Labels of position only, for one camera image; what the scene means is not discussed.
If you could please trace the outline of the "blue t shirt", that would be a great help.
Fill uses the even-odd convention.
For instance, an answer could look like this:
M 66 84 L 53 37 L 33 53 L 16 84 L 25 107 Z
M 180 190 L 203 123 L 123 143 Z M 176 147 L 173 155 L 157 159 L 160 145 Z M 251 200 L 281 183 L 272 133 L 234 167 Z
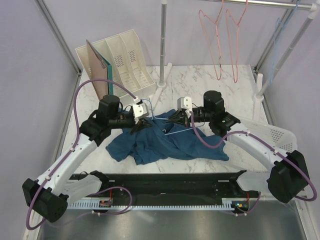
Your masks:
M 164 118 L 173 113 L 175 110 L 171 109 L 155 118 L 148 117 L 147 120 L 152 126 L 134 134 L 130 134 L 129 129 L 124 129 L 105 149 L 117 162 L 131 156 L 137 165 L 146 165 L 166 158 L 185 161 L 197 158 L 229 160 L 224 152 L 225 143 L 215 149 L 208 148 L 200 142 L 193 129 L 166 123 Z

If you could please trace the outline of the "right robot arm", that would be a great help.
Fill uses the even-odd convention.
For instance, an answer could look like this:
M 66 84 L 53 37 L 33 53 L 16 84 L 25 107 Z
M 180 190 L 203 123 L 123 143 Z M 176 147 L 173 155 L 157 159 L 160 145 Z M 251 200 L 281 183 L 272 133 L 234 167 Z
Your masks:
M 229 191 L 235 197 L 248 191 L 270 193 L 282 203 L 293 198 L 312 202 L 318 194 L 311 182 L 305 158 L 297 150 L 285 151 L 252 134 L 240 119 L 225 109 L 222 94 L 208 90 L 203 95 L 203 105 L 193 107 L 188 96 L 177 100 L 177 110 L 168 118 L 169 123 L 192 127 L 195 135 L 206 147 L 218 148 L 225 140 L 240 147 L 258 160 L 265 173 L 245 170 L 229 184 Z M 210 145 L 198 133 L 196 123 L 208 123 L 211 131 L 221 137 L 219 143 Z

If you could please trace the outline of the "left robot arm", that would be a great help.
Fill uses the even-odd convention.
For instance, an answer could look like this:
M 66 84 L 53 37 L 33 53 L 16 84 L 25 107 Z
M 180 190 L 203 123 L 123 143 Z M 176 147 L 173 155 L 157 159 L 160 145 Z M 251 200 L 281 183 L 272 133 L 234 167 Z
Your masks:
M 115 95 L 105 95 L 86 121 L 77 130 L 69 149 L 37 179 L 26 179 L 22 191 L 30 211 L 54 223 L 62 217 L 68 205 L 89 195 L 106 196 L 110 185 L 100 173 L 94 172 L 82 180 L 68 184 L 80 164 L 111 135 L 113 129 L 137 132 L 150 127 L 146 117 L 148 106 L 139 100 L 128 112 L 121 112 L 122 103 Z

